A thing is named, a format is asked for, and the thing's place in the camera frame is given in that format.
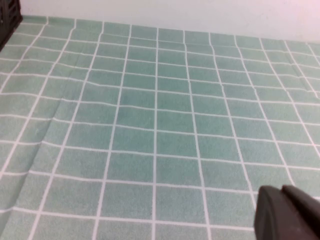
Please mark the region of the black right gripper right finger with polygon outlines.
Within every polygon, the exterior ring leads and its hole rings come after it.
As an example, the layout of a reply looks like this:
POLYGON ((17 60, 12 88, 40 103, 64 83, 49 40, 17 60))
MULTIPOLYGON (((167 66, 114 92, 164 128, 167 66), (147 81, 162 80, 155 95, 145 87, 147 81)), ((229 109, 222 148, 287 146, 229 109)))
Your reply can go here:
POLYGON ((293 203, 305 221, 320 220, 320 202, 293 185, 283 185, 281 192, 293 203))

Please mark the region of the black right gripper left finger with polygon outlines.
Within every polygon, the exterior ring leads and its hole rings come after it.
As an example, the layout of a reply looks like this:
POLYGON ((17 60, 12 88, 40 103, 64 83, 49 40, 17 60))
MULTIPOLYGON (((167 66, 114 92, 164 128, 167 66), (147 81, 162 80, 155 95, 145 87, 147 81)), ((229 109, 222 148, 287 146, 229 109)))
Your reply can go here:
POLYGON ((258 191, 254 232, 257 240, 318 240, 320 221, 305 221, 282 188, 263 185, 258 191))

